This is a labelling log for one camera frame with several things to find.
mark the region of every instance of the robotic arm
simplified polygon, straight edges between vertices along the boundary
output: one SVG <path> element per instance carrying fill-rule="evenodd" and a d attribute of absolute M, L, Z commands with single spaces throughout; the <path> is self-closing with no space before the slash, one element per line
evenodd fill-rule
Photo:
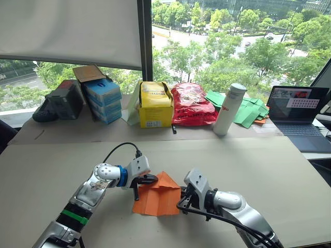
<path fill-rule="evenodd" d="M 147 157 L 141 154 L 125 168 L 107 163 L 96 165 L 90 178 L 80 185 L 56 221 L 49 224 L 33 248 L 75 246 L 106 189 L 133 188 L 134 200 L 139 200 L 138 184 L 150 184 L 158 180 L 149 172 Z"/>
<path fill-rule="evenodd" d="M 235 192 L 212 190 L 198 169 L 191 170 L 184 179 L 181 200 L 177 207 L 188 212 L 226 221 L 236 226 L 248 248 L 283 248 L 277 235 L 265 218 Z"/>

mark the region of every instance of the bottle cap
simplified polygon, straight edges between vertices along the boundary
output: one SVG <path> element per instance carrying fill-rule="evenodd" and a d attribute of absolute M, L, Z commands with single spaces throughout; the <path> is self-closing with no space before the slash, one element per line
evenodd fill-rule
<path fill-rule="evenodd" d="M 244 95 L 246 90 L 247 90 L 246 87 L 241 84 L 234 83 L 234 84 L 231 84 L 231 86 L 230 86 L 230 91 L 235 94 Z"/>

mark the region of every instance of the roller shade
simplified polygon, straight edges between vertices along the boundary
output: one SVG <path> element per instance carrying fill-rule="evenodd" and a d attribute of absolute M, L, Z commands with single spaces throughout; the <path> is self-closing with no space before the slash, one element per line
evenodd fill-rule
<path fill-rule="evenodd" d="M 0 58 L 141 70 L 137 0 L 1 0 Z"/>

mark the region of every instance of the laptop screen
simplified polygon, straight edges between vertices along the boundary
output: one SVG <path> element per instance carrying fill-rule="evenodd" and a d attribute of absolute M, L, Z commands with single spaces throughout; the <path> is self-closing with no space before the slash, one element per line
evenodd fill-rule
<path fill-rule="evenodd" d="M 274 86 L 267 103 L 270 119 L 312 122 L 327 92 L 327 88 Z"/>

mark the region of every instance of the table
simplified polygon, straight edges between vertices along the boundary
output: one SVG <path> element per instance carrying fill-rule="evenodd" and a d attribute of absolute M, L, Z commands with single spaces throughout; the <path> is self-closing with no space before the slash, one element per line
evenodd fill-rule
<path fill-rule="evenodd" d="M 122 106 L 126 106 L 130 95 L 123 95 Z M 180 127 L 176 126 L 177 134 L 171 128 L 142 129 L 140 125 L 129 126 L 124 120 L 118 119 L 108 125 L 101 121 L 94 122 L 87 106 L 77 120 L 57 120 L 54 122 L 38 123 L 28 120 L 9 144 L 63 144 L 81 142 L 123 142 L 159 141 L 159 140 L 201 140 L 216 138 L 212 126 Z M 225 138 L 237 137 L 268 137 L 283 136 L 270 119 L 266 125 L 246 129 L 232 123 Z"/>
<path fill-rule="evenodd" d="M 31 247 L 118 142 L 10 145 L 0 156 L 2 247 Z M 137 142 L 152 173 L 179 185 L 198 167 L 213 187 L 241 193 L 285 247 L 331 241 L 331 191 L 287 137 Z M 124 146 L 109 163 L 126 166 Z M 131 212 L 133 192 L 109 189 L 82 232 L 86 247 L 245 247 L 234 227 L 198 215 Z"/>

